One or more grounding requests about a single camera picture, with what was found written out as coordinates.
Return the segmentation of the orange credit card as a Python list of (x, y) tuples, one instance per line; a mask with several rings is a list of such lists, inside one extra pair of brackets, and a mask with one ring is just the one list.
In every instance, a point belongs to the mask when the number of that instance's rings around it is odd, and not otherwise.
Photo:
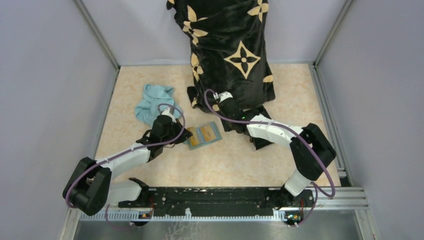
[(196, 127), (189, 127), (187, 130), (191, 133), (191, 136), (188, 138), (190, 146), (198, 146), (201, 143), (198, 129)]
[(206, 143), (213, 142), (218, 138), (217, 134), (215, 133), (215, 128), (211, 123), (202, 126), (200, 131)]

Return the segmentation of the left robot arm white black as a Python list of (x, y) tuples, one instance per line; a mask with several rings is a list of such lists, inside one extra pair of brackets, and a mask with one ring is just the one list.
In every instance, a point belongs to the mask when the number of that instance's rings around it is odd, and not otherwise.
[(178, 119), (169, 115), (158, 116), (152, 128), (129, 148), (102, 159), (82, 158), (63, 190), (66, 204), (88, 216), (121, 202), (146, 206), (150, 193), (144, 182), (131, 178), (114, 183), (113, 179), (154, 160), (163, 153), (165, 146), (181, 144), (191, 136), (192, 133)]

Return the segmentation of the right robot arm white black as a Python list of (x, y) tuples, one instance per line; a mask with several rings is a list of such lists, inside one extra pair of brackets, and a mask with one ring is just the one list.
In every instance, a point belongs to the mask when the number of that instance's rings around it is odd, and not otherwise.
[(321, 175), (325, 175), (330, 183), (331, 193), (327, 196), (335, 195), (335, 184), (327, 167), (337, 154), (316, 124), (292, 126), (275, 121), (256, 109), (244, 111), (228, 92), (219, 96), (218, 107), (219, 117), (228, 131), (291, 150), (296, 169), (282, 186), (284, 204), (295, 206), (301, 200), (301, 192)]

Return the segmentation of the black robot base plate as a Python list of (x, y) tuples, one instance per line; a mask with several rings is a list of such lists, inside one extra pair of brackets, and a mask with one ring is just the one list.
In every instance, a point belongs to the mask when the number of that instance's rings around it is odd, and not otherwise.
[(155, 216), (183, 216), (189, 209), (195, 217), (270, 216), (281, 208), (309, 208), (313, 192), (292, 196), (280, 187), (144, 187), (135, 200), (121, 201), (120, 208), (147, 208)]

